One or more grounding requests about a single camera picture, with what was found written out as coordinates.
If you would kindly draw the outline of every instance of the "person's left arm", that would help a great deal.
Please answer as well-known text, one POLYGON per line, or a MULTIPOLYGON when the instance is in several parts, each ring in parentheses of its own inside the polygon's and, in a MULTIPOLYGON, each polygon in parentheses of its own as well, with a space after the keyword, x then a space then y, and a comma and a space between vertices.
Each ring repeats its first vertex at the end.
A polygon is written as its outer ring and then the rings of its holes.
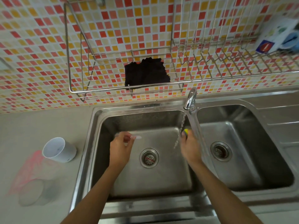
POLYGON ((120 132, 110 143, 109 166, 102 177, 72 210, 61 224, 97 224, 101 218, 110 190, 128 163, 135 137, 128 132, 120 132))

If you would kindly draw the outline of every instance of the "sink drain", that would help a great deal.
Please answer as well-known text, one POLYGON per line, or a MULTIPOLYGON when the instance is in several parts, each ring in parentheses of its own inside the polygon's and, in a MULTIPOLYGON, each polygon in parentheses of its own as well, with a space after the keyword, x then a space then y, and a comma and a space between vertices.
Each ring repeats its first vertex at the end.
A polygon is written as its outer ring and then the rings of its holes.
POLYGON ((230 147, 224 142, 214 142, 211 145, 212 155, 219 161, 227 162, 232 157, 230 147))
POLYGON ((145 168, 153 168, 159 161, 159 154, 153 148, 146 148, 140 154, 140 163, 145 168))

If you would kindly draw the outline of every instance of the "sink basin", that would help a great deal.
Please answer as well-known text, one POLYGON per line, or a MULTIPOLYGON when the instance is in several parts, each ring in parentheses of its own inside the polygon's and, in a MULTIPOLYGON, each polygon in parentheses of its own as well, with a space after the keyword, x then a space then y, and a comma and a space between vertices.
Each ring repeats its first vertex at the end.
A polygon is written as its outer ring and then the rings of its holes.
POLYGON ((179 110, 108 117, 100 129, 92 186, 109 165, 110 142, 120 131, 128 131, 139 139, 135 140, 129 163, 115 181, 108 201, 195 191, 196 179, 178 143, 181 127, 190 128, 190 123, 179 110))
POLYGON ((288 187, 294 176, 254 114, 243 105, 205 107, 197 118, 218 177, 233 191, 288 187))

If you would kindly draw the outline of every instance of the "dark towel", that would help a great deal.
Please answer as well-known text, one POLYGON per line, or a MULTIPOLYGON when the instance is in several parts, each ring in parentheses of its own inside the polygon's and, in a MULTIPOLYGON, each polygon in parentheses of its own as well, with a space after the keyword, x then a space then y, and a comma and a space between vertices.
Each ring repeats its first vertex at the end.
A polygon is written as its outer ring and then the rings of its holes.
POLYGON ((125 66, 125 76, 125 86, 170 82, 161 58, 146 58, 140 64, 132 62, 125 66))

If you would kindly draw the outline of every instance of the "running water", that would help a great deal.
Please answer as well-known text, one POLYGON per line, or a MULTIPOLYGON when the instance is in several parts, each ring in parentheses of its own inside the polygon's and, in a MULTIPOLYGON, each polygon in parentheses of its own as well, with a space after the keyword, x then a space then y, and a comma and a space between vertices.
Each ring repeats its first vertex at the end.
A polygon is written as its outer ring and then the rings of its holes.
POLYGON ((181 128, 180 128, 179 131, 178 131, 178 138, 177 138, 176 142, 174 143, 174 147, 173 147, 173 149, 175 149, 175 147, 177 147, 178 142, 180 141, 180 138, 181 138, 181 132, 182 132, 182 130, 183 130, 183 126, 184 126, 184 123, 185 123, 185 118, 186 118, 186 114, 184 113, 184 116, 183 116, 183 119, 182 119, 182 123, 181 123, 181 128))

